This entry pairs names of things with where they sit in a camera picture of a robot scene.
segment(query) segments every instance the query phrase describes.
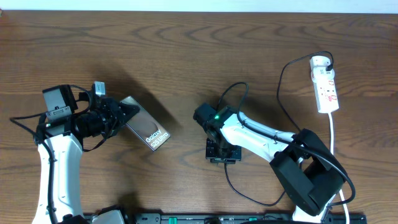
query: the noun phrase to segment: white power strip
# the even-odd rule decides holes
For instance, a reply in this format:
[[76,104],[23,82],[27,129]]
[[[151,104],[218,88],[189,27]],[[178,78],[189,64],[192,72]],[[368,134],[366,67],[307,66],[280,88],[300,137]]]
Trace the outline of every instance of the white power strip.
[[335,71],[326,70],[330,59],[324,56],[314,56],[310,60],[311,79],[315,90],[315,98],[319,113],[331,113],[339,108],[335,86]]

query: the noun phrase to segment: white cable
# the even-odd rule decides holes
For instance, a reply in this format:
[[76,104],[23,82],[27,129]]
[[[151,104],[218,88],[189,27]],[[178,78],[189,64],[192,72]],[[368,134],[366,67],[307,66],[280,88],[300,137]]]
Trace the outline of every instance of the white cable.
[[[333,128],[333,119],[331,118],[331,113],[328,113],[329,115],[329,122],[330,122],[330,153],[333,155],[334,154],[334,146],[335,146],[335,133],[334,133],[334,128]],[[340,194],[340,199],[344,201],[344,195],[343,195],[343,190],[341,189],[339,191]],[[347,204],[343,204],[344,208],[344,213],[346,215],[346,224],[349,224],[349,213],[348,213],[348,207]]]

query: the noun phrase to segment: robotic arm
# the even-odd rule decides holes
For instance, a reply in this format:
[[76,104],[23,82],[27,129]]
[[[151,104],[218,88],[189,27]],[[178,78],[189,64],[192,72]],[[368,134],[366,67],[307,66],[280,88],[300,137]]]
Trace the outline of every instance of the robotic arm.
[[[42,171],[39,205],[33,224],[62,221],[84,223],[79,167],[83,152],[90,150],[83,148],[83,139],[101,134],[103,139],[93,148],[96,149],[115,136],[140,110],[138,106],[105,97],[104,83],[95,82],[91,91],[81,88],[84,92],[79,94],[79,100],[75,100],[71,87],[80,88],[60,85],[43,91],[48,111],[40,117],[36,130],[35,142],[38,144]],[[89,106],[75,113],[77,101],[88,101]],[[94,218],[93,223],[123,224],[124,217],[120,210],[112,210]]]
[[294,215],[296,221],[320,223],[326,206],[345,182],[336,170],[317,157],[313,157],[305,171],[298,167],[298,163],[311,155],[297,150],[294,145],[316,148],[333,156],[310,130],[303,129],[298,134],[278,131],[229,106],[217,112],[207,103],[195,110],[193,119],[207,133],[206,158],[211,162],[234,164],[241,160],[241,147],[270,162],[287,195],[298,206]]

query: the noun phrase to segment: black cable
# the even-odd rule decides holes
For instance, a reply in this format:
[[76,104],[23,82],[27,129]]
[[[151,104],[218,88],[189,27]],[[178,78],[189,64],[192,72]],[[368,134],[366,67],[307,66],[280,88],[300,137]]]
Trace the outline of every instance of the black cable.
[[79,112],[79,113],[75,113],[74,114],[74,116],[78,116],[78,115],[81,115],[81,114],[83,114],[83,113],[86,113],[90,108],[91,108],[91,106],[92,106],[92,104],[93,104],[93,99],[92,99],[92,95],[90,94],[90,92],[88,91],[88,90],[86,90],[86,89],[84,89],[84,88],[82,88],[82,87],[80,87],[80,86],[76,86],[76,85],[70,85],[70,87],[74,87],[74,88],[77,88],[77,89],[79,89],[79,90],[81,90],[81,91],[84,91],[87,95],[88,95],[88,106],[87,106],[87,108],[86,109],[84,109],[84,110],[82,110],[81,112]]
[[[216,111],[218,111],[218,108],[220,107],[221,101],[223,100],[225,94],[226,94],[230,89],[232,89],[232,87],[234,87],[234,86],[236,86],[236,85],[238,85],[238,84],[243,84],[243,85],[246,85],[246,86],[247,86],[247,84],[246,84],[245,82],[237,82],[237,83],[232,84],[230,87],[228,87],[228,88],[224,91],[224,93],[220,96],[220,99],[218,100],[218,103],[217,103]],[[242,194],[242,193],[239,192],[238,190],[236,190],[236,189],[232,186],[231,181],[229,180],[228,172],[227,172],[227,168],[226,168],[226,164],[224,164],[224,170],[225,170],[226,180],[227,180],[229,186],[232,188],[232,190],[233,190],[235,193],[237,193],[239,196],[242,196],[242,197],[244,197],[244,198],[246,198],[246,199],[248,199],[248,200],[250,200],[250,201],[252,201],[252,202],[254,202],[254,203],[257,203],[257,204],[259,204],[259,205],[266,206],[266,207],[271,207],[271,206],[274,206],[274,205],[278,204],[279,201],[282,199],[282,197],[285,195],[285,191],[283,191],[282,194],[280,195],[280,197],[278,198],[278,200],[276,200],[276,202],[271,203],[271,204],[266,204],[266,203],[258,202],[258,201],[256,201],[256,200],[254,200],[254,199],[252,199],[252,198],[249,198],[248,196]]]
[[112,130],[113,130],[114,127],[116,126],[116,123],[117,123],[117,122],[118,122],[117,120],[114,121],[111,130],[106,134],[106,136],[105,136],[94,148],[92,148],[92,149],[83,149],[83,152],[91,152],[92,150],[97,149],[97,148],[100,147],[102,144],[104,144],[104,142],[105,142],[105,141],[110,137],[110,135],[112,134]]
[[44,146],[45,150],[49,154],[50,167],[49,167],[49,186],[48,186],[48,189],[47,189],[47,210],[49,211],[51,224],[56,224],[55,223],[54,208],[53,208],[53,201],[52,201],[53,200],[53,195],[52,195],[53,185],[52,184],[53,184],[53,173],[54,173],[54,156],[53,156],[49,146],[44,142],[43,139],[41,139],[39,137],[38,134],[36,134],[34,131],[32,131],[27,126],[24,126],[23,124],[21,124],[18,121],[16,121],[18,119],[34,118],[34,117],[37,117],[37,116],[41,116],[42,114],[45,114],[45,113],[40,113],[40,114],[35,114],[35,115],[30,115],[30,116],[24,116],[24,117],[10,118],[10,121],[13,122],[14,124],[18,125],[19,127],[25,129],[27,132],[31,133],[33,135],[33,137],[35,137],[38,140],[38,142],[41,143]]
[[236,112],[238,121],[242,124],[242,126],[248,128],[248,129],[251,130],[251,131],[254,131],[255,133],[261,134],[261,135],[263,135],[263,136],[265,136],[265,137],[267,137],[267,138],[271,138],[271,139],[273,139],[273,140],[275,140],[275,141],[279,141],[279,142],[282,142],[282,143],[284,143],[284,144],[288,144],[289,146],[295,147],[296,149],[299,149],[299,150],[301,150],[301,151],[303,151],[303,152],[306,152],[306,153],[308,153],[308,154],[310,154],[310,155],[312,155],[312,156],[315,156],[315,157],[317,157],[317,158],[319,158],[319,159],[321,159],[321,160],[327,162],[329,165],[331,165],[331,166],[332,166],[332,167],[345,179],[345,181],[347,181],[349,187],[351,188],[351,197],[350,197],[349,199],[346,199],[346,200],[341,201],[341,202],[331,203],[331,204],[329,204],[329,206],[342,205],[342,204],[349,203],[349,202],[351,202],[352,200],[354,200],[355,194],[356,194],[354,183],[353,183],[353,182],[351,181],[351,179],[345,174],[345,172],[343,172],[344,168],[338,163],[338,161],[336,160],[335,157],[330,156],[330,155],[324,153],[323,151],[319,151],[318,149],[315,149],[315,148],[313,148],[313,147],[305,148],[305,147],[299,146],[299,145],[297,145],[297,144],[294,144],[294,143],[292,143],[292,142],[289,142],[289,141],[280,139],[280,138],[278,138],[277,136],[271,136],[270,134],[263,133],[262,131],[258,131],[258,130],[256,130],[256,129],[254,129],[254,128],[248,126],[248,125],[241,119],[241,116],[240,116],[239,113],[240,113],[240,111],[241,111],[241,107],[242,107],[242,105],[243,105],[243,103],[244,103],[244,100],[246,99],[246,97],[247,97],[247,95],[248,95],[248,92],[249,92],[249,85],[248,85],[247,83],[244,83],[244,82],[239,82],[239,84],[244,84],[244,85],[246,85],[246,91],[244,92],[244,95],[242,96],[241,101],[239,102],[238,110],[237,110],[237,112]]
[[252,202],[254,202],[254,203],[256,203],[256,204],[259,204],[259,205],[262,205],[262,206],[265,206],[265,207],[272,207],[272,206],[278,204],[279,201],[282,199],[282,197],[283,197],[283,196],[285,195],[285,193],[286,193],[286,191],[283,191],[282,194],[280,195],[280,197],[278,198],[278,200],[276,200],[276,202],[271,203],[271,204],[261,203],[261,202],[258,202],[258,201],[256,201],[256,200],[252,199],[252,198],[249,198],[248,196],[243,195],[241,192],[238,192],[238,190],[236,190],[236,189],[234,188],[234,186],[232,186],[231,181],[229,180],[229,177],[228,177],[228,171],[227,171],[226,166],[227,166],[227,164],[224,164],[225,177],[226,177],[226,181],[228,182],[228,184],[229,184],[229,186],[232,188],[232,190],[233,190],[235,193],[237,193],[239,196],[242,196],[242,197],[244,197],[244,198],[246,198],[246,199],[248,199],[248,200],[250,200],[250,201],[252,201]]
[[232,84],[230,87],[228,87],[228,88],[224,91],[224,93],[220,96],[220,99],[218,100],[218,103],[217,103],[216,111],[218,111],[218,107],[220,106],[221,101],[223,100],[225,94],[226,94],[230,89],[232,89],[232,87],[234,87],[234,86],[236,86],[236,85],[239,85],[239,84],[247,85],[245,82],[237,82],[237,83]]
[[280,73],[278,89],[276,90],[276,100],[278,101],[279,106],[282,108],[282,111],[284,111],[284,113],[286,114],[286,116],[288,117],[288,119],[293,123],[293,125],[298,129],[298,131],[301,131],[301,129],[300,129],[299,126],[296,124],[296,122],[294,122],[294,120],[290,117],[290,115],[289,115],[288,112],[285,110],[284,106],[282,105],[282,103],[281,103],[280,100],[279,100],[279,90],[280,90],[280,84],[282,83],[282,76],[283,76],[283,74],[284,74],[285,68],[288,67],[289,65],[291,65],[291,64],[293,64],[293,63],[295,63],[295,62],[298,62],[299,60],[303,60],[303,59],[305,59],[305,58],[307,58],[307,57],[311,57],[311,56],[314,56],[314,55],[320,55],[320,54],[329,54],[329,55],[330,55],[330,57],[331,57],[331,64],[328,65],[327,68],[326,68],[326,71],[330,71],[330,70],[333,68],[333,63],[334,63],[335,61],[334,61],[334,59],[333,59],[333,55],[332,55],[329,51],[323,50],[323,51],[320,51],[320,52],[315,52],[315,53],[312,53],[312,54],[309,54],[309,55],[300,57],[300,58],[298,58],[298,59],[295,59],[295,60],[293,60],[293,61],[287,63],[287,64],[283,67],[282,72]]

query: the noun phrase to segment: wooden table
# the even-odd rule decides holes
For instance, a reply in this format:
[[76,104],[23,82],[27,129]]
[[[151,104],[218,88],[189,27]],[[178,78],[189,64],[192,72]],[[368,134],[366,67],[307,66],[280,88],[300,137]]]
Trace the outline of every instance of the wooden table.
[[[89,88],[95,80],[105,82],[110,96],[137,99],[172,138],[152,153],[125,129],[84,154],[85,212],[118,202],[165,213],[292,211],[288,197],[265,208],[236,195],[223,166],[205,159],[206,135],[192,115],[203,102],[214,105],[230,84],[245,81],[250,91],[243,111],[294,131],[275,99],[280,71],[319,50],[335,57],[335,153],[357,191],[349,210],[365,213],[369,223],[395,223],[397,38],[397,15],[6,11],[0,18],[0,223],[31,222],[39,198],[37,148],[8,118],[45,111],[45,88]],[[300,127],[328,145],[328,118],[317,113],[309,73],[306,60],[289,67],[281,100]],[[242,94],[237,88],[226,102],[237,105]],[[24,122],[35,128],[37,120]],[[85,147],[99,140],[86,139]],[[237,189],[262,202],[283,191],[268,163],[246,150],[229,175]],[[344,192],[349,197],[347,185]]]

